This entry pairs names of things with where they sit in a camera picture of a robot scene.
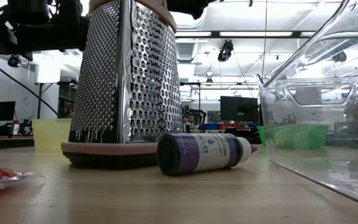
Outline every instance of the green basket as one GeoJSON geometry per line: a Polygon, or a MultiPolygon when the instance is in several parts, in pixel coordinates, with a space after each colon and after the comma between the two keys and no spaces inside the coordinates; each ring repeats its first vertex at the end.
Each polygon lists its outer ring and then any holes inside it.
{"type": "Polygon", "coordinates": [[[265,132],[276,147],[318,149],[326,144],[328,128],[328,125],[288,125],[267,127],[265,132]]]}
{"type": "Polygon", "coordinates": [[[265,127],[257,126],[259,131],[260,140],[262,141],[262,145],[266,146],[266,137],[265,137],[265,127]]]}

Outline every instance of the desk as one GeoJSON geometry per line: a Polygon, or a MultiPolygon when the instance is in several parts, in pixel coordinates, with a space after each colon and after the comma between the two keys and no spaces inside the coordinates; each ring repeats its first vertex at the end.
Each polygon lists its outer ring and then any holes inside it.
{"type": "Polygon", "coordinates": [[[265,150],[233,170],[179,177],[77,169],[32,147],[1,150],[0,166],[45,177],[0,192],[0,223],[358,223],[358,203],[269,163],[265,150]]]}

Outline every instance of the wooden table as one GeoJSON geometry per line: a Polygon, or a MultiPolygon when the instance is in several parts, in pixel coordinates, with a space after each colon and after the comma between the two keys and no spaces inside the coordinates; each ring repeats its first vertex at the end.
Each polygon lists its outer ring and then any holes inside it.
{"type": "Polygon", "coordinates": [[[0,192],[1,223],[358,223],[358,203],[268,162],[180,177],[158,167],[86,170],[59,152],[0,150],[0,166],[33,170],[0,192]]]}

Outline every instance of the computer monitor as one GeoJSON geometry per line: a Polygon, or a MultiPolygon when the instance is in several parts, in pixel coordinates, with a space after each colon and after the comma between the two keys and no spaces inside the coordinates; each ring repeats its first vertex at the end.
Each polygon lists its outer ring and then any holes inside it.
{"type": "Polygon", "coordinates": [[[0,121],[13,121],[15,116],[15,101],[0,102],[0,121]]]}
{"type": "Polygon", "coordinates": [[[259,123],[258,99],[221,96],[221,121],[259,123]]]}

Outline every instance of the bottle cap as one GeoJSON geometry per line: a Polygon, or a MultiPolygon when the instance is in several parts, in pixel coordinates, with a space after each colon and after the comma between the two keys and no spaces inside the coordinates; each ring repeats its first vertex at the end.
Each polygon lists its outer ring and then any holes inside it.
{"type": "Polygon", "coordinates": [[[240,162],[245,162],[249,159],[251,154],[257,150],[257,148],[255,146],[251,146],[251,144],[249,144],[248,140],[246,140],[245,138],[237,137],[237,139],[242,145],[242,157],[240,162]]]}

